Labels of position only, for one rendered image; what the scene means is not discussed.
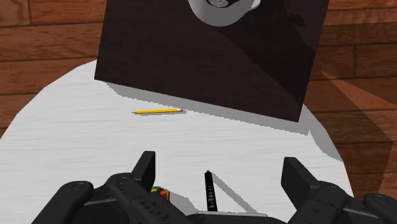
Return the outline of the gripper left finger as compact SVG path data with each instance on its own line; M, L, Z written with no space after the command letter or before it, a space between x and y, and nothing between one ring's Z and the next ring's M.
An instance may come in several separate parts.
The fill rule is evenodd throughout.
M129 217L129 224L193 224L178 208L151 188L155 180L155 152L144 151L132 172L114 174L104 186ZM61 186L32 224L72 224L78 210L91 199L88 181Z

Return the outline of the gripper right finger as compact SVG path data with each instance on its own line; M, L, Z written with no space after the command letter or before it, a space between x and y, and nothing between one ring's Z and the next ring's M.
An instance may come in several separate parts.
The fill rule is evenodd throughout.
M397 200L367 193L363 200L317 180L295 157L284 158L281 186L296 208L288 224L397 224Z

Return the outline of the multicoloured cube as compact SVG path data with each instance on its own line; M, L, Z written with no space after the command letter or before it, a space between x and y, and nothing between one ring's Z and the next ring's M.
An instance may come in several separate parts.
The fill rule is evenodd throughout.
M153 186L152 189L151 189L151 192L157 192L163 198L165 198L167 201L170 201L170 191L168 191L167 189L162 188L161 186Z

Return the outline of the white round table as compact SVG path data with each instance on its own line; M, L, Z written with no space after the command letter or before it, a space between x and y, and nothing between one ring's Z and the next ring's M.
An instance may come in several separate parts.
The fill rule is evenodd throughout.
M103 185L156 153L158 186L185 214L206 209L211 171L218 209L288 221L295 208L281 187L285 157L351 193L345 165L327 131L307 109L289 122L221 106L97 81L96 63L45 87L0 138L0 224L31 224L71 181ZM179 113L134 114L183 108Z

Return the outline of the black pen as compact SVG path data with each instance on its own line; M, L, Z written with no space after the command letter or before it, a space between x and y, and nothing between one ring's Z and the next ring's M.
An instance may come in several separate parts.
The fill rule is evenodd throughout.
M205 178L205 193L206 193L206 204L207 210L211 212L216 212L218 210L216 202L216 194L214 191L214 183L212 179L212 172L206 171L204 173Z

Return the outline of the yellow pencil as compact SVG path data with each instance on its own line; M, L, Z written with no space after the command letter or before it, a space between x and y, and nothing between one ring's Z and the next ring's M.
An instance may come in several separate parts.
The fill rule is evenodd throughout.
M171 108L171 109L147 109L133 111L134 114L152 114L152 113L179 113L183 112L183 108Z

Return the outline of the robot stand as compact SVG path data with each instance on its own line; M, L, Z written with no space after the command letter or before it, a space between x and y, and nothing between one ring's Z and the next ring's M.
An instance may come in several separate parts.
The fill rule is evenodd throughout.
M107 0L95 79L298 121L330 0Z

